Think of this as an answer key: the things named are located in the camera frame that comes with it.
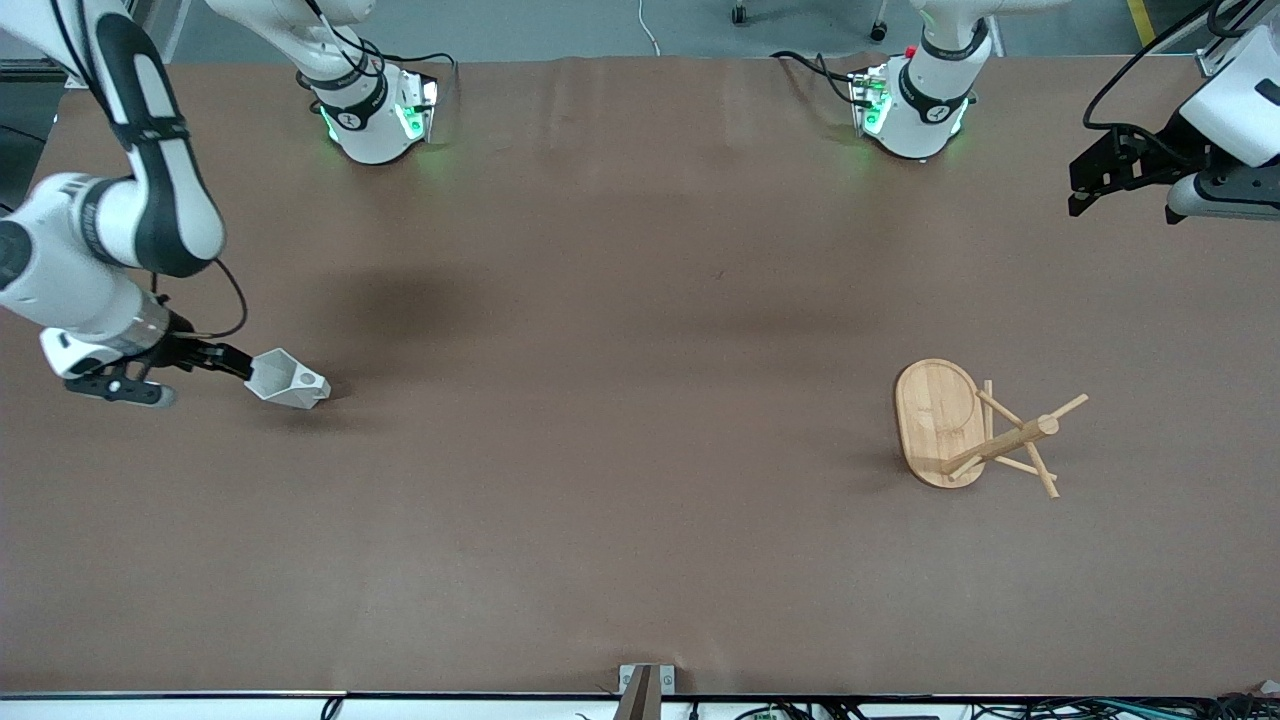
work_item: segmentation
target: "robotic arm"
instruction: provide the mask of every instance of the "robotic arm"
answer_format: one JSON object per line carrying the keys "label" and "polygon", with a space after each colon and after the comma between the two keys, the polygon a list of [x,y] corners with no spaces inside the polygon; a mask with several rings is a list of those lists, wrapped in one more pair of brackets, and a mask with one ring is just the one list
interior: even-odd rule
{"label": "robotic arm", "polygon": [[[205,342],[211,337],[125,274],[193,275],[224,241],[151,40],[116,0],[0,0],[0,27],[84,81],[133,170],[50,176],[0,219],[0,305],[46,327],[45,356],[73,392],[165,406],[172,388],[146,379],[164,366],[227,372],[248,384],[255,359]],[[142,372],[131,378],[132,364]]]}
{"label": "robotic arm", "polygon": [[1231,46],[1226,65],[1160,132],[1114,123],[1071,163],[1070,214],[1103,195],[1171,184],[1165,219],[1280,220],[1280,9]]}
{"label": "robotic arm", "polygon": [[986,17],[1036,13],[1069,0],[911,0],[924,17],[920,46],[852,79],[854,122],[902,158],[928,158],[960,132],[969,91],[992,40]]}
{"label": "robotic arm", "polygon": [[388,63],[349,27],[375,0],[206,0],[253,31],[298,68],[316,94],[329,137],[352,160],[376,165],[426,140],[436,83]]}

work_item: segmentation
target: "wooden stand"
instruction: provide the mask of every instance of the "wooden stand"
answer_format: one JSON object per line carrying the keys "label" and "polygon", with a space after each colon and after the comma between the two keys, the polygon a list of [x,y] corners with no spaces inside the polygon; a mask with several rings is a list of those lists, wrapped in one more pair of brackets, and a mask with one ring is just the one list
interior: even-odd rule
{"label": "wooden stand", "polygon": [[[992,397],[991,380],[978,389],[973,378],[947,360],[920,360],[897,378],[895,405],[902,454],[911,473],[940,488],[961,488],[978,479],[988,461],[1039,477],[1050,497],[1059,497],[1057,475],[1044,466],[1036,441],[1057,433],[1059,420],[1089,396],[1024,423]],[[1014,424],[995,436],[992,411]],[[1032,464],[1005,455],[1025,447]]]}

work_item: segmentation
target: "oval wooden board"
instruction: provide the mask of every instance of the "oval wooden board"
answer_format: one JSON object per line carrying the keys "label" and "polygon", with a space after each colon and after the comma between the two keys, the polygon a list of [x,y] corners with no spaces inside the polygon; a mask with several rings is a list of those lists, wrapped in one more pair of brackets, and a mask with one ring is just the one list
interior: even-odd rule
{"label": "oval wooden board", "polygon": [[940,488],[963,488],[978,479],[983,464],[952,479],[942,462],[983,442],[982,401],[969,373],[947,360],[920,360],[897,378],[893,389],[902,455],[911,473]]}

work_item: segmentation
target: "table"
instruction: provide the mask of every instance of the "table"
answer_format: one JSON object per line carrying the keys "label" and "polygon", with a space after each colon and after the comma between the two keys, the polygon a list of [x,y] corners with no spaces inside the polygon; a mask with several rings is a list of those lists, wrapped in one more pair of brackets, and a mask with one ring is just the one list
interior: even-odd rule
{"label": "table", "polygon": [[[438,146],[357,167],[284,67],[175,67],[236,342],[326,373],[312,413],[163,373],[166,411],[59,389],[0,318],[0,687],[1193,694],[1280,670],[1280,243],[1066,217],[1117,59],[993,60],[927,164],[772,60],[467,65]],[[1100,118],[1196,86],[1144,63]],[[83,94],[37,177],[123,173]],[[218,273],[165,281],[200,325]],[[964,491],[899,455],[941,356],[1060,475]]]}

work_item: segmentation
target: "wooden dowel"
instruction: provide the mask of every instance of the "wooden dowel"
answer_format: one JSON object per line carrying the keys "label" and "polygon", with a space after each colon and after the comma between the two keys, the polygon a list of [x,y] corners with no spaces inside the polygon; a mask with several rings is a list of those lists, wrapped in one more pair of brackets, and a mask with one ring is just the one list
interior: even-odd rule
{"label": "wooden dowel", "polygon": [[[993,397],[991,388],[991,380],[982,380],[982,392],[984,392],[987,397]],[[995,418],[991,416],[991,405],[987,405],[986,402],[982,405],[982,429],[984,432],[984,437],[982,439],[991,439],[996,437]]]}
{"label": "wooden dowel", "polygon": [[960,475],[968,473],[978,462],[982,462],[982,456],[974,455],[973,457],[965,460],[963,465],[960,465],[959,468],[947,474],[951,475],[951,479],[960,479]]}
{"label": "wooden dowel", "polygon": [[1044,491],[1050,497],[1060,497],[1057,495],[1057,486],[1053,484],[1053,478],[1048,474],[1048,468],[1044,466],[1044,459],[1039,456],[1039,451],[1036,450],[1036,445],[1027,443],[1027,452],[1032,456],[1032,465],[1036,465],[1036,474],[1041,477],[1041,482],[1044,483]]}
{"label": "wooden dowel", "polygon": [[1089,398],[1089,396],[1087,396],[1087,395],[1084,395],[1082,392],[1079,396],[1076,396],[1075,400],[1073,400],[1073,401],[1068,402],[1066,405],[1059,407],[1057,410],[1050,413],[1050,415],[1053,416],[1053,419],[1056,419],[1056,420],[1061,420],[1062,415],[1066,415],[1071,410],[1075,410],[1076,407],[1084,405],[1084,401],[1088,400],[1088,398]]}
{"label": "wooden dowel", "polygon": [[987,442],[979,443],[977,447],[972,447],[947,460],[942,464],[942,473],[946,475],[954,474],[974,455],[978,455],[982,460],[991,460],[997,455],[1009,455],[1028,442],[1036,442],[1056,432],[1057,419],[1050,415],[1041,415],[1020,428],[1014,428],[1006,433],[1001,433]]}
{"label": "wooden dowel", "polygon": [[[1007,465],[1010,468],[1014,468],[1015,470],[1021,470],[1021,471],[1024,471],[1024,473],[1027,473],[1029,475],[1039,475],[1039,470],[1037,470],[1036,468],[1032,468],[1030,465],[1028,465],[1025,462],[1019,462],[1019,461],[1014,460],[1012,457],[1005,457],[1004,455],[997,455],[997,456],[992,457],[992,460],[995,460],[996,462],[1000,462],[1001,465]],[[1048,478],[1051,480],[1057,480],[1057,475],[1055,475],[1053,473],[1050,473]]]}
{"label": "wooden dowel", "polygon": [[1021,427],[1023,421],[1018,418],[1018,415],[1014,415],[1009,410],[1009,407],[1005,407],[1004,405],[1001,405],[1000,402],[997,402],[996,398],[992,397],[989,392],[983,392],[983,391],[979,389],[978,391],[978,400],[980,400],[984,404],[987,404],[987,407],[995,407],[996,413],[1000,413],[1001,415],[1004,415],[1004,418],[1006,420],[1009,420],[1010,423],[1012,423],[1012,424],[1015,424],[1018,427]]}

